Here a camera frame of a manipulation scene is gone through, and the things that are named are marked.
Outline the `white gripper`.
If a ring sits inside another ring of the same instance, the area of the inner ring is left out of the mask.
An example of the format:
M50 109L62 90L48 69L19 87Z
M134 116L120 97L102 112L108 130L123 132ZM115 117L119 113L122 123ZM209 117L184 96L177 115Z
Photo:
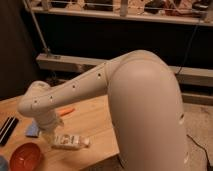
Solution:
M46 125L42 125L39 127L40 131L43 133L42 136L44 140L52 146L55 142L55 130L58 126L63 126L64 122L61 118L57 118L56 120L51 121Z

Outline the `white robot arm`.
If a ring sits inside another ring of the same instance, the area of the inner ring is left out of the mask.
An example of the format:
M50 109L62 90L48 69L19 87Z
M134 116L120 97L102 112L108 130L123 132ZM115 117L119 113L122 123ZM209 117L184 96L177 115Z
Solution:
M43 132L60 123L55 109L101 95L109 111L124 171L190 171L184 110L177 79L156 54L135 50L52 87L33 82L18 104Z

